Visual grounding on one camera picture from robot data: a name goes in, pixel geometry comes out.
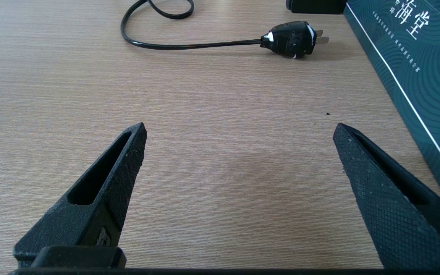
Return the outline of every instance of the textured grip surface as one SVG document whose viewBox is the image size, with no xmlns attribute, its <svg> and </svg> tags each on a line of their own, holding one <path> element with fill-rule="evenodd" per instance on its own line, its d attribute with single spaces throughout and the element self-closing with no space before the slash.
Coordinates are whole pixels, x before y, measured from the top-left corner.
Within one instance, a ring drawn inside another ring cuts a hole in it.
<svg viewBox="0 0 440 275">
<path fill-rule="evenodd" d="M 18 265 L 47 246 L 117 246 L 146 139 L 142 123 L 125 130 L 15 245 Z"/>
<path fill-rule="evenodd" d="M 426 219 L 440 197 L 358 130 L 339 124 L 334 141 L 384 268 L 440 269 L 440 231 Z"/>
</svg>

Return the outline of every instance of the wavy pattern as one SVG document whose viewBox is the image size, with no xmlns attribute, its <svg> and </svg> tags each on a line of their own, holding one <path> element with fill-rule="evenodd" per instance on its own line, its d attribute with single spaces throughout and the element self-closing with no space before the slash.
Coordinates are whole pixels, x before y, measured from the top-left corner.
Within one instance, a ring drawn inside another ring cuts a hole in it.
<svg viewBox="0 0 440 275">
<path fill-rule="evenodd" d="M 429 24 L 419 30 L 416 34 L 417 40 L 406 30 L 414 25 L 414 16 L 409 17 L 404 24 L 400 24 L 401 21 L 390 13 L 390 8 L 395 6 L 394 0 L 349 0 L 349 5 L 355 14 L 358 14 L 371 40 L 385 57 L 385 61 L 421 119 L 440 145 L 440 0 L 414 0 L 414 2 L 417 5 L 414 8 L 414 15 L 420 11 L 429 11 L 430 14 Z M 391 30 L 393 39 L 373 16 L 373 11 Z M 346 17 L 440 184 L 440 152 L 350 11 L 346 11 Z M 407 50 L 414 59 L 415 66 L 410 63 L 410 57 L 407 59 L 397 46 L 400 43 L 405 47 L 404 51 Z"/>
</svg>

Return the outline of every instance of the wooden table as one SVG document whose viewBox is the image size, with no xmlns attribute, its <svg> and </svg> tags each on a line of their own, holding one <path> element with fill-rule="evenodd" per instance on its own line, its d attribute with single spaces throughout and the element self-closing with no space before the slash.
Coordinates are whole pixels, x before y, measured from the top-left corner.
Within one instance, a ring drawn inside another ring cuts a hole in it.
<svg viewBox="0 0 440 275">
<path fill-rule="evenodd" d="M 300 60 L 256 45 L 157 51 L 121 38 L 132 4 L 0 0 L 0 274 L 16 268 L 19 238 L 138 122 L 149 135 L 120 241 L 128 267 L 380 268 L 332 142 L 337 123 L 439 189 L 346 19 L 196 0 L 173 21 L 145 5 L 127 32 L 146 42 L 254 39 L 299 19 L 331 39 Z"/>
</svg>

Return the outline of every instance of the power plug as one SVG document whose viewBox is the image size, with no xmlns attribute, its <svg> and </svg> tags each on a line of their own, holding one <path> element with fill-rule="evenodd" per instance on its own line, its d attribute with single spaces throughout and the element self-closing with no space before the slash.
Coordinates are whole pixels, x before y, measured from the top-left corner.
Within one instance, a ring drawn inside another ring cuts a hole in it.
<svg viewBox="0 0 440 275">
<path fill-rule="evenodd" d="M 260 38 L 260 46 L 291 58 L 312 54 L 315 44 L 327 44 L 328 37 L 320 37 L 323 30 L 313 30 L 306 21 L 278 25 Z"/>
</svg>

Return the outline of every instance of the box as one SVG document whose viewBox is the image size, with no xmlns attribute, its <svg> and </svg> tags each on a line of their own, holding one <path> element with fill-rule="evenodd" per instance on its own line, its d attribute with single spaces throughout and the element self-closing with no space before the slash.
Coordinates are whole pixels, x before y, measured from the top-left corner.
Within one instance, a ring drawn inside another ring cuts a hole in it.
<svg viewBox="0 0 440 275">
<path fill-rule="evenodd" d="M 440 185 L 440 0 L 349 0 L 344 15 Z"/>
<path fill-rule="evenodd" d="M 347 0 L 286 0 L 286 8 L 293 13 L 341 14 Z"/>
</svg>

